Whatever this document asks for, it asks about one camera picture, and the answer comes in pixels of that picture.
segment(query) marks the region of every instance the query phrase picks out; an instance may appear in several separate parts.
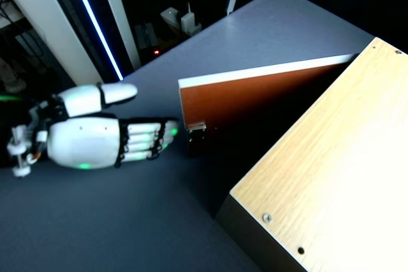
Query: robotic hand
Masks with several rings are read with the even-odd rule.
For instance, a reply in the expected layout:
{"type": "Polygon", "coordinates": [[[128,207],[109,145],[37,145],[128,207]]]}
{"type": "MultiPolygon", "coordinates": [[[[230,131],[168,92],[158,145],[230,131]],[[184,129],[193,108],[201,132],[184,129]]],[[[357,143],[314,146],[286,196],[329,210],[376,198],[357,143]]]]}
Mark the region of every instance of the robotic hand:
{"type": "Polygon", "coordinates": [[[29,110],[29,125],[11,128],[7,150],[18,161],[14,175],[28,175],[45,150],[57,164],[78,169],[119,167],[122,162],[157,158],[178,132],[175,119],[124,120],[98,113],[136,94],[132,84],[85,85],[37,104],[29,110]]]}

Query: table surface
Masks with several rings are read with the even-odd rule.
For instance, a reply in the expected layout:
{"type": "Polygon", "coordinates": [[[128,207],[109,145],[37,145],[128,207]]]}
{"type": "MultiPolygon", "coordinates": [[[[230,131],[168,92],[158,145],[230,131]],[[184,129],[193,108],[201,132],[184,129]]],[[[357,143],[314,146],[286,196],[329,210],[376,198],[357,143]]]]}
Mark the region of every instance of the table surface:
{"type": "MultiPolygon", "coordinates": [[[[138,96],[109,110],[181,119],[179,78],[355,54],[371,39],[306,0],[254,0],[128,76],[138,96]]],[[[183,133],[120,169],[46,161],[23,180],[1,169],[0,270],[258,271],[209,212],[210,170],[223,168],[187,158],[183,133]]]]}
{"type": "Polygon", "coordinates": [[[408,55],[376,38],[231,195],[307,271],[401,270],[407,118],[408,55]]]}

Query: green light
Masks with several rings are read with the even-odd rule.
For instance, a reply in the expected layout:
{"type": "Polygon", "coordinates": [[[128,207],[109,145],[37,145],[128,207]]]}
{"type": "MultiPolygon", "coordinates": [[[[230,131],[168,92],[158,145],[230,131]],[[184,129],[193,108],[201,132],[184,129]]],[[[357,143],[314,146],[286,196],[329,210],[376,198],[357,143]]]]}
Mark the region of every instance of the green light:
{"type": "Polygon", "coordinates": [[[22,99],[15,96],[0,96],[0,101],[20,101],[20,100],[22,99]]]}
{"type": "Polygon", "coordinates": [[[90,164],[79,164],[78,168],[79,169],[90,169],[91,165],[90,164]]]}

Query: light wood panel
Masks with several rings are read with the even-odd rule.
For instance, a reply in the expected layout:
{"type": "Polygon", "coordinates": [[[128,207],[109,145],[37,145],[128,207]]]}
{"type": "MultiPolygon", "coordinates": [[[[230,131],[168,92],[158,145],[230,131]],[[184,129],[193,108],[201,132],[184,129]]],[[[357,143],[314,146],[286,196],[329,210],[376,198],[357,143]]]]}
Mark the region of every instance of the light wood panel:
{"type": "Polygon", "coordinates": [[[376,38],[230,195],[308,271],[408,271],[407,156],[408,56],[376,38]]]}

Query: led light strip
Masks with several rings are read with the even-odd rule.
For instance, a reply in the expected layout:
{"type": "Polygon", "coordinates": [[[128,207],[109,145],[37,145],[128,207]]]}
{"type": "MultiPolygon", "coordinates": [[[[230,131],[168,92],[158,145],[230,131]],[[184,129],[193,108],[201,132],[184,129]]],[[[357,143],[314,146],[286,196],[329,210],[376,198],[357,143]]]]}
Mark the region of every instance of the led light strip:
{"type": "Polygon", "coordinates": [[[94,14],[94,12],[92,11],[92,8],[91,8],[91,6],[89,5],[88,0],[82,0],[82,2],[84,3],[85,8],[87,9],[88,15],[89,15],[89,17],[91,18],[92,23],[94,24],[95,30],[96,30],[96,32],[98,33],[98,36],[99,36],[99,38],[100,38],[100,40],[101,40],[101,42],[102,42],[102,45],[104,46],[104,48],[105,48],[105,50],[106,50],[106,53],[107,53],[108,56],[109,56],[109,59],[110,59],[112,65],[113,65],[113,68],[115,68],[115,71],[116,71],[116,74],[117,74],[119,80],[122,81],[122,80],[123,80],[123,76],[122,76],[122,74],[120,73],[119,67],[118,67],[117,64],[116,64],[115,59],[113,58],[113,55],[112,55],[112,53],[111,53],[111,51],[110,51],[110,48],[109,48],[109,46],[108,46],[108,43],[106,42],[106,39],[105,39],[105,37],[103,36],[102,30],[101,30],[101,28],[100,28],[100,26],[99,26],[99,24],[98,24],[98,21],[96,20],[95,14],[94,14]]]}

